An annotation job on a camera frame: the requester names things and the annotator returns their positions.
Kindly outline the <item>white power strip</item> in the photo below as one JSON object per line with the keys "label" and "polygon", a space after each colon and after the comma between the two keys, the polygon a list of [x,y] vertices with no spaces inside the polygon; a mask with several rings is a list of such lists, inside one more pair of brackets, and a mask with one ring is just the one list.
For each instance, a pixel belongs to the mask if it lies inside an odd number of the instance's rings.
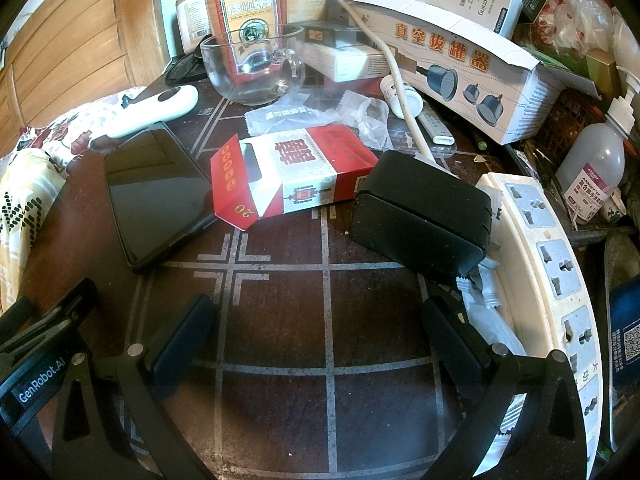
{"label": "white power strip", "polygon": [[597,455],[603,378],[597,323],[586,282],[565,230],[537,180],[488,172],[476,184],[491,193],[491,248],[503,305],[499,312],[530,356],[559,349],[578,390],[587,471]]}

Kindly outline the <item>black smartphone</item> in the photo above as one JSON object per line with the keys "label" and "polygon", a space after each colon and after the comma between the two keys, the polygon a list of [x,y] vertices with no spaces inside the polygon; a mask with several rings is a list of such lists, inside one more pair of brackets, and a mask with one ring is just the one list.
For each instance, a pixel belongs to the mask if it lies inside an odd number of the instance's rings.
{"label": "black smartphone", "polygon": [[140,270],[215,220],[212,180],[157,122],[103,159],[115,229],[126,263]]}

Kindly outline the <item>patterned cream bed sheet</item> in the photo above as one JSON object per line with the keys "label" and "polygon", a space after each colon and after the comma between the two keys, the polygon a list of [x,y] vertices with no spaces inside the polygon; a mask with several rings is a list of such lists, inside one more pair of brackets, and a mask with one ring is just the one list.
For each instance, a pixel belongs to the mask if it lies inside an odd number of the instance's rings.
{"label": "patterned cream bed sheet", "polygon": [[81,104],[49,125],[27,127],[1,159],[1,310],[17,300],[26,262],[67,178],[67,165],[88,148],[108,118],[140,86]]}

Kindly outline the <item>white handheld thermometer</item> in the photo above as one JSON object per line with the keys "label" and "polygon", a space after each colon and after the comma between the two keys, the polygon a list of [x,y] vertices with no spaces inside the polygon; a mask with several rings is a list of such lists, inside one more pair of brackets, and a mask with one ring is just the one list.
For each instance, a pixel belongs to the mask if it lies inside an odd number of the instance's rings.
{"label": "white handheld thermometer", "polygon": [[119,107],[104,119],[94,133],[97,136],[121,138],[156,122],[169,122],[189,113],[198,104],[198,89],[190,84],[157,93],[140,102]]}

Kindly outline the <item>black power adapter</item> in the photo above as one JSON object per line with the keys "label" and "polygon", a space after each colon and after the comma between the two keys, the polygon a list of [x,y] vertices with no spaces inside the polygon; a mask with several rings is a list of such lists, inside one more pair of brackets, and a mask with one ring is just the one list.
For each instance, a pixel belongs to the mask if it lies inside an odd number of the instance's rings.
{"label": "black power adapter", "polygon": [[406,154],[386,152],[357,192],[349,236],[426,278],[464,278],[486,257],[487,193]]}

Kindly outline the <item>translucent pump bottle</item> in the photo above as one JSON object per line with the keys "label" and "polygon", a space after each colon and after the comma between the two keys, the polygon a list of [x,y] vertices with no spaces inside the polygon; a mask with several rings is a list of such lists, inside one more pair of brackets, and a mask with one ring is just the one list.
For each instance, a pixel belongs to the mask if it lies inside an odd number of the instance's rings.
{"label": "translucent pump bottle", "polygon": [[605,122],[578,134],[555,174],[570,220],[589,222],[612,195],[625,169],[624,141],[634,125],[632,95],[614,98]]}

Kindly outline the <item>white remote control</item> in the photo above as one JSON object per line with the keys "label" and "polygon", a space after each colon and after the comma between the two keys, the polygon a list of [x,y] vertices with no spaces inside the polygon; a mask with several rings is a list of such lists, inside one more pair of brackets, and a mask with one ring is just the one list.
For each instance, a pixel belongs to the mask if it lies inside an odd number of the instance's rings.
{"label": "white remote control", "polygon": [[421,113],[416,116],[416,120],[424,128],[434,144],[454,145],[454,136],[427,102],[423,103]]}

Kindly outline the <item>red white cigarette box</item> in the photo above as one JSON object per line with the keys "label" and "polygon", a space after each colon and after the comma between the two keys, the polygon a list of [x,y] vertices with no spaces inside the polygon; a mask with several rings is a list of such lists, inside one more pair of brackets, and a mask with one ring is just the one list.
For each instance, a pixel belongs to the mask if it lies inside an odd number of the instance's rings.
{"label": "red white cigarette box", "polygon": [[263,218],[351,200],[377,162],[343,125],[232,136],[210,159],[214,213],[245,231]]}

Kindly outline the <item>wooden headboard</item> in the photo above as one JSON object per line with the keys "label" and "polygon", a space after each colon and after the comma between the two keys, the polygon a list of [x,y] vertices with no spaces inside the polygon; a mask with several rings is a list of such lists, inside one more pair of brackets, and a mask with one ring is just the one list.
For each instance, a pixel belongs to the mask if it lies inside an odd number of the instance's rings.
{"label": "wooden headboard", "polygon": [[169,60],[160,0],[44,0],[1,71],[1,151],[22,128],[150,84]]}

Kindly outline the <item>white cupping set box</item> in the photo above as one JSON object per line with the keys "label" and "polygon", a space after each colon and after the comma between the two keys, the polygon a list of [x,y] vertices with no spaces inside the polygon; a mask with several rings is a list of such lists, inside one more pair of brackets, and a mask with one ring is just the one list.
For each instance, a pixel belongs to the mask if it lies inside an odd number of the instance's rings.
{"label": "white cupping set box", "polygon": [[509,39],[416,0],[347,0],[402,78],[504,145],[538,133],[563,85]]}

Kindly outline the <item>clear glass cup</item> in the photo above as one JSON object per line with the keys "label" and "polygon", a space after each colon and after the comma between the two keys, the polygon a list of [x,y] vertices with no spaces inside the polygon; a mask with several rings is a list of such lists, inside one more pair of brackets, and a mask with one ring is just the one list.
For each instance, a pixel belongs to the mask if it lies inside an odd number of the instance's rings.
{"label": "clear glass cup", "polygon": [[270,30],[251,24],[210,36],[200,49],[207,77],[221,96],[259,106],[303,87],[306,65],[296,51],[303,39],[304,29],[296,24]]}

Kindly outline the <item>clear plastic wrapper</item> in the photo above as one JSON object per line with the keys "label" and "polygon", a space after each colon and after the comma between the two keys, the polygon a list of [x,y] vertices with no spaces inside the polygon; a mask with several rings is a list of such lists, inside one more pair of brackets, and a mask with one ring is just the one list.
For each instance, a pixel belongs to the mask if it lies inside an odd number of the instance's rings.
{"label": "clear plastic wrapper", "polygon": [[359,140],[375,151],[393,148],[387,129],[390,108],[379,99],[346,90],[337,107],[318,110],[307,104],[308,92],[290,93],[244,115],[250,136],[301,128],[343,125],[357,130]]}

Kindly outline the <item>white medicine jar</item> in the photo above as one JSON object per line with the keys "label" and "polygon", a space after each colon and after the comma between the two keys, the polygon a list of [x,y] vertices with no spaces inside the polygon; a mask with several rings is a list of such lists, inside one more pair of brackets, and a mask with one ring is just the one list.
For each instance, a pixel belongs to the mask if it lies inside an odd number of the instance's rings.
{"label": "white medicine jar", "polygon": [[212,32],[205,0],[177,0],[177,23],[182,50],[190,54]]}

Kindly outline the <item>red green medicine box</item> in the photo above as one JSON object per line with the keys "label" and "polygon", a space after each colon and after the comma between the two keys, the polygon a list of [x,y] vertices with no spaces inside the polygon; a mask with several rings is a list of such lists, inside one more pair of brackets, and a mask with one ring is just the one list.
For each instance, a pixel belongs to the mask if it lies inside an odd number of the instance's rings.
{"label": "red green medicine box", "polygon": [[243,67],[257,55],[258,41],[277,36],[279,0],[205,0],[219,66],[233,82],[254,79]]}

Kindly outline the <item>small white box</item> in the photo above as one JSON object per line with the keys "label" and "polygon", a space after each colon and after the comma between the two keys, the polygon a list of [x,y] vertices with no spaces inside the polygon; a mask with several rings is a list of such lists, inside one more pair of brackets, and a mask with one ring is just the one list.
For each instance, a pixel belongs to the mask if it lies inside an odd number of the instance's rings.
{"label": "small white box", "polygon": [[307,65],[334,82],[382,78],[390,73],[383,53],[365,44],[342,48],[302,44],[299,55]]}

